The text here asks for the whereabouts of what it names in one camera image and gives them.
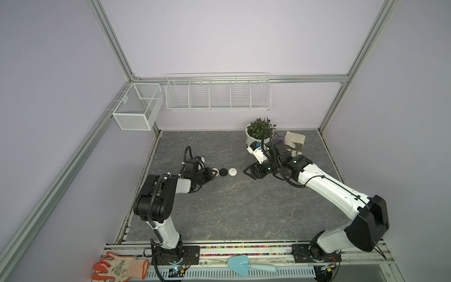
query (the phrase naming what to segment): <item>gardening glove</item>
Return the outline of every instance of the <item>gardening glove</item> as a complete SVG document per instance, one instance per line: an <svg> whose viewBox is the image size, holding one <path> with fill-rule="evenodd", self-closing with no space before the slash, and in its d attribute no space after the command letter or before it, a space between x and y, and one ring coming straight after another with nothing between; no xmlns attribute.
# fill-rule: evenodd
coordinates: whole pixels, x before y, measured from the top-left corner
<svg viewBox="0 0 451 282"><path fill-rule="evenodd" d="M304 146L305 135L287 131L285 134L285 145L288 151L291 152L292 157L302 154L302 147Z"/></svg>
<svg viewBox="0 0 451 282"><path fill-rule="evenodd" d="M93 280L113 279L114 282L126 282L130 278L144 279L149 268L147 259L136 259L134 257L123 257L107 252L110 258L101 259L92 269L101 271L102 273L94 273Z"/></svg>

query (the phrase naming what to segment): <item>green leaves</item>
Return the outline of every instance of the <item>green leaves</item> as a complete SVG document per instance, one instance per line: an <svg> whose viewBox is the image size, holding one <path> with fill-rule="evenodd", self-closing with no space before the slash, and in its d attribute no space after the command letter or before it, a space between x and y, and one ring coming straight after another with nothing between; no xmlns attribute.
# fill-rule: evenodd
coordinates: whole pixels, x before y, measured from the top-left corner
<svg viewBox="0 0 451 282"><path fill-rule="evenodd" d="M258 140L262 139L262 134L265 128L270 128L270 132L272 134L276 129L276 125L272 125L270 122L271 120L268 118L263 120L261 118L256 119L248 126L248 134Z"/></svg>

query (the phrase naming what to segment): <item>wall-mounted wire shelf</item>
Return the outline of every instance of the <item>wall-mounted wire shelf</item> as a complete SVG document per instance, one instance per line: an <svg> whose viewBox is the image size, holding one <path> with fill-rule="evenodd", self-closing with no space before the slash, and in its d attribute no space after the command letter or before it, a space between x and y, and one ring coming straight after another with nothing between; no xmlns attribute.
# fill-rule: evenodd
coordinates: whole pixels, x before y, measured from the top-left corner
<svg viewBox="0 0 451 282"><path fill-rule="evenodd" d="M113 111L113 116L121 129L152 130L163 100L158 83L133 83Z"/></svg>
<svg viewBox="0 0 451 282"><path fill-rule="evenodd" d="M269 110L269 75L169 79L166 106L170 111Z"/></svg>

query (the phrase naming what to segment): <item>orange rubber glove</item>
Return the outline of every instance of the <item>orange rubber glove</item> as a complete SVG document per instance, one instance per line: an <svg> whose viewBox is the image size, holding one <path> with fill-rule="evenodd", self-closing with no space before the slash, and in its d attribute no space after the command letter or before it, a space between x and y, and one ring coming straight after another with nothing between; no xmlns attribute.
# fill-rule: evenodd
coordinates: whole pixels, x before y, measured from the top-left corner
<svg viewBox="0 0 451 282"><path fill-rule="evenodd" d="M93 280L113 279L114 282L126 282L130 278L144 279L149 268L147 259L136 259L134 257L123 257L112 252L106 253L109 258L101 259L92 269L102 273L94 273Z"/></svg>

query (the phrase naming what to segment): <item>black mounting plate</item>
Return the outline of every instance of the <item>black mounting plate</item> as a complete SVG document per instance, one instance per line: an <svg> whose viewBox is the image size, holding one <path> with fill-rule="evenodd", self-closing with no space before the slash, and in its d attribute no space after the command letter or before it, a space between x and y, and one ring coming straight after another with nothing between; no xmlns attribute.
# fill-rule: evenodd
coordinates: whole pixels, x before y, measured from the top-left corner
<svg viewBox="0 0 451 282"><path fill-rule="evenodd" d="M191 265L199 264L199 257L200 257L200 246L183 246L183 255L189 254L193 261L191 262ZM186 264L188 265L191 258L189 256L183 256L182 262L180 262L177 265ZM172 265L170 264L167 259L165 259L164 256L157 254L155 257L156 264L157 265Z"/></svg>
<svg viewBox="0 0 451 282"><path fill-rule="evenodd" d="M291 250L294 252L293 256L295 258L295 263L316 263L317 261L310 258L310 251L308 250L308 247L310 244L292 244ZM333 256L335 258L335 262L341 261L341 256L338 253L331 253L330 256ZM323 262L325 263L333 263L333 259L328 256L326 259L324 259Z"/></svg>

